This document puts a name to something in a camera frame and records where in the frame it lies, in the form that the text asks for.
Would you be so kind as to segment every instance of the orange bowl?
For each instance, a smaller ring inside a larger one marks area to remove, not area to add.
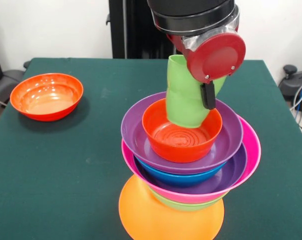
[[[198,128],[177,126],[167,119],[163,98],[145,110],[142,125],[151,148],[160,157],[175,163],[190,163],[209,153],[222,129],[222,117],[213,109]]]
[[[21,114],[42,122],[64,118],[78,105],[83,85],[62,73],[47,73],[30,77],[11,92],[11,105]]]

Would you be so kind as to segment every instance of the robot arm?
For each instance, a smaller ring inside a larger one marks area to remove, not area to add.
[[[246,45],[238,35],[240,11],[235,0],[147,0],[155,26],[187,61],[203,83],[203,105],[215,108],[213,82],[242,64]]]

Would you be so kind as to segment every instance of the green felt surface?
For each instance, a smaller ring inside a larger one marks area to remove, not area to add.
[[[0,240],[127,240],[118,199],[131,176],[120,124],[141,98],[166,90],[166,60],[32,60],[25,77],[79,78],[84,96],[57,122],[8,106],[0,119]],[[263,61],[245,61],[218,98],[256,130],[257,172],[225,198],[217,240],[302,240],[302,134]]]

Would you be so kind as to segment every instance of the spiral pattern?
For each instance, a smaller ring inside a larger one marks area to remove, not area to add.
[[[169,124],[159,127],[154,138],[171,146],[192,147],[206,142],[208,134],[201,128],[184,128]]]

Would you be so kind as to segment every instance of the green bowl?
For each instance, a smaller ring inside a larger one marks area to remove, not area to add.
[[[170,199],[167,199],[164,196],[161,196],[160,194],[158,194],[157,192],[152,190],[150,187],[149,187],[149,189],[150,189],[151,193],[155,196],[155,198],[158,199],[164,205],[166,205],[172,209],[175,209],[178,211],[185,211],[185,212],[194,212],[194,211],[199,211],[201,209],[208,208],[208,207],[214,205],[217,201],[219,201],[220,199],[222,199],[225,195],[227,195],[229,193],[229,192],[227,192],[226,194],[224,194],[212,201],[198,203],[198,204],[190,204],[190,203],[172,201]]]

